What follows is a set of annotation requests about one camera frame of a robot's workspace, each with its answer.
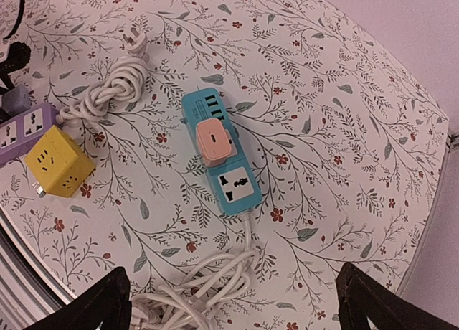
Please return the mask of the yellow cube socket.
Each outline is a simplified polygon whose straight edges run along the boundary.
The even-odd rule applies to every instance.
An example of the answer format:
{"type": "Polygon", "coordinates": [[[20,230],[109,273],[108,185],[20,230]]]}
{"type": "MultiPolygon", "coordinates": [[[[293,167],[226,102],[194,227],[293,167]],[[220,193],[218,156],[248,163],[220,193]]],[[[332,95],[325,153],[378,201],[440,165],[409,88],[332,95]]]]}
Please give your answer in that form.
{"type": "Polygon", "coordinates": [[[95,169],[95,164],[75,140],[58,126],[35,143],[26,165],[47,194],[70,198],[95,169]]]}

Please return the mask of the pink charger plug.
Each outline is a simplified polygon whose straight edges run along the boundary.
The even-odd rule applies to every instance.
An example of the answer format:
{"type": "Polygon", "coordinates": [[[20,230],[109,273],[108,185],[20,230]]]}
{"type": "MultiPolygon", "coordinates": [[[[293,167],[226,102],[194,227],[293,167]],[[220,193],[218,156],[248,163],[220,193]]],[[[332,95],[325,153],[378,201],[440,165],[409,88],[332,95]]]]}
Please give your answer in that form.
{"type": "Polygon", "coordinates": [[[196,140],[206,167],[222,165],[228,158],[237,155],[235,143],[222,121],[209,118],[196,126],[196,140]]]}

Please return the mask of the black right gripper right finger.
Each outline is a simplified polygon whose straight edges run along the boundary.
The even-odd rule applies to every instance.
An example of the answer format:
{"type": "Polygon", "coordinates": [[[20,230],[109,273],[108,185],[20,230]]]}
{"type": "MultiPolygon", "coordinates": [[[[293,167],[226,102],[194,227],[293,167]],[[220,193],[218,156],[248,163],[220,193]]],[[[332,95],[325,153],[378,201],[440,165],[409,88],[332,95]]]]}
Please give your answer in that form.
{"type": "Polygon", "coordinates": [[[457,327],[396,296],[352,263],[336,278],[342,329],[456,329],[457,327]]]}

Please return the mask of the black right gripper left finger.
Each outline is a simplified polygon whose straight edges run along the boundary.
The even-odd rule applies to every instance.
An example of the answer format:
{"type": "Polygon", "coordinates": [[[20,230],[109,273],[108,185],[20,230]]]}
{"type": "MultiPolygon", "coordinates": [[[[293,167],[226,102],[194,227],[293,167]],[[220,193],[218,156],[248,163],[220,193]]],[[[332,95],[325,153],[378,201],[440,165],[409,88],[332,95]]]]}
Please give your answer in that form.
{"type": "Polygon", "coordinates": [[[117,267],[64,308],[28,326],[33,329],[117,329],[130,327],[132,303],[125,268],[117,267]]]}

